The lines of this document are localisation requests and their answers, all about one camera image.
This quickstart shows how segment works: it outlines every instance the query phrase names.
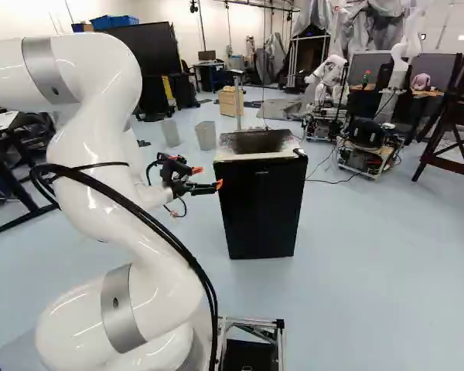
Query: white wall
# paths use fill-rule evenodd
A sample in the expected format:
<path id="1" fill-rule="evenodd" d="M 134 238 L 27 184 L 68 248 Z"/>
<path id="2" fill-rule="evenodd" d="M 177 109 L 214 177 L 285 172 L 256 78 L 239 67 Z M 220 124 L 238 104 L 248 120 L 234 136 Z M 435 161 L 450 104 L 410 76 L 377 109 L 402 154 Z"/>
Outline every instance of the white wall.
<path id="1" fill-rule="evenodd" d="M 436 49 L 445 23 L 442 41 Z M 425 52 L 463 52 L 464 41 L 458 41 L 457 38 L 459 35 L 464 35 L 464 0 L 435 0 L 426 14 L 424 33 L 426 34 L 426 40 L 423 42 Z"/>
<path id="2" fill-rule="evenodd" d="M 203 50 L 199 16 L 190 13 L 189 0 L 67 0 L 67 3 L 75 22 L 89 22 L 106 14 L 133 15 L 141 22 L 173 22 L 181 58 L 188 64 L 197 62 L 197 52 Z M 206 48 L 215 49 L 217 56 L 223 59 L 229 43 L 224 4 L 201 0 L 201 8 Z M 230 4 L 229 12 L 234 52 L 246 52 L 246 36 L 254 36 L 256 46 L 261 46 L 264 9 Z M 64 0 L 0 0 L 0 39 L 72 32 L 70 23 Z M 270 35 L 270 24 L 270 11 L 267 10 L 266 37 Z M 284 20 L 285 39 L 287 28 Z M 273 31 L 281 33 L 281 29 L 281 12 L 275 11 Z"/>

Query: robot cart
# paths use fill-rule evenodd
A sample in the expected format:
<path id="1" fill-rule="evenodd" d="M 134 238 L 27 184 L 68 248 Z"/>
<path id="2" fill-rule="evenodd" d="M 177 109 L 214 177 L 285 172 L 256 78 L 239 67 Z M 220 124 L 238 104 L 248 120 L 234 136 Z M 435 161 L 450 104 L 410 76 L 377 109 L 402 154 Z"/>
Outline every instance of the robot cart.
<path id="1" fill-rule="evenodd" d="M 218 322 L 216 371 L 284 371 L 284 320 L 220 317 Z M 257 341 L 229 339 L 227 333 L 238 328 Z"/>

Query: gray partition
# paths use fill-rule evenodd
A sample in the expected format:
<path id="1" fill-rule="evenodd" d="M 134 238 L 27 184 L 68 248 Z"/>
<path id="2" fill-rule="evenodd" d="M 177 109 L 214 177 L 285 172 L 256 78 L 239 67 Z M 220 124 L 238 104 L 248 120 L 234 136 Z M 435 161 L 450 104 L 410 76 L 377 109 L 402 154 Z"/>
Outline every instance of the gray partition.
<path id="1" fill-rule="evenodd" d="M 384 63 L 391 61 L 387 50 L 367 51 L 354 53 L 350 64 L 349 85 L 361 83 L 364 71 L 371 70 L 369 83 L 376 83 L 378 70 Z M 427 73 L 432 79 L 432 86 L 445 90 L 452 74 L 455 54 L 423 53 L 412 60 L 411 80 L 420 73 Z"/>
<path id="2" fill-rule="evenodd" d="M 371 70 L 368 83 L 376 83 L 380 66 L 389 63 L 392 56 L 388 50 L 369 50 L 366 52 L 355 52 L 350 62 L 347 81 L 349 85 L 357 85 L 363 82 L 366 70 Z"/>

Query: gray trash can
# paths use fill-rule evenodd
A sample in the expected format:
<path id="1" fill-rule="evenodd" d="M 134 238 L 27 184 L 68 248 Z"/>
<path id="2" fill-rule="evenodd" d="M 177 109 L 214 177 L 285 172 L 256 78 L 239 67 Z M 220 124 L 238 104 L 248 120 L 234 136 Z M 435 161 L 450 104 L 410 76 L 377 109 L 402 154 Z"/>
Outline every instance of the gray trash can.
<path id="1" fill-rule="evenodd" d="M 217 147 L 217 131 L 214 121 L 202 121 L 194 127 L 202 151 L 209 151 Z"/>
<path id="2" fill-rule="evenodd" d="M 162 131 L 169 147 L 177 147 L 180 145 L 179 131 L 177 130 L 177 123 L 174 120 L 163 120 Z"/>

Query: light blue floor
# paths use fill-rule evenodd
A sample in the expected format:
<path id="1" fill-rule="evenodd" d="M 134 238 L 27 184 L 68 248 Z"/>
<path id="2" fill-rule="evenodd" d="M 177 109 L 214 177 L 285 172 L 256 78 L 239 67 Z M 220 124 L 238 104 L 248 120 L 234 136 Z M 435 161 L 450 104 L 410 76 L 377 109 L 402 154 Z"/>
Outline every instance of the light blue floor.
<path id="1" fill-rule="evenodd" d="M 248 88 L 245 99 L 261 99 L 261 89 Z M 246 109 L 243 122 L 262 125 L 256 111 Z M 218 131 L 233 131 L 235 119 L 213 103 L 174 119 L 184 142 L 171 149 L 159 123 L 135 122 L 137 136 L 153 143 L 142 149 L 146 161 L 157 151 L 181 154 L 204 166 L 197 181 L 213 181 L 214 153 L 200 151 L 194 125 L 212 120 Z M 299 123 L 268 123 L 301 134 Z M 303 147 L 309 168 L 331 150 Z M 406 148 L 401 165 L 377 182 L 307 183 L 293 258 L 229 260 L 216 196 L 187 196 L 183 220 L 163 209 L 154 215 L 198 257 L 221 314 L 285 319 L 288 369 L 464 371 L 464 176 L 429 167 L 413 184 L 422 149 Z M 313 178 L 349 176 L 330 161 Z M 21 212 L 18 203 L 1 206 L 0 224 Z M 1 234 L 0 348 L 30 334 L 59 294 L 127 259 L 120 248 L 81 236 L 57 211 Z M 19 350 L 10 353 L 24 361 Z"/>

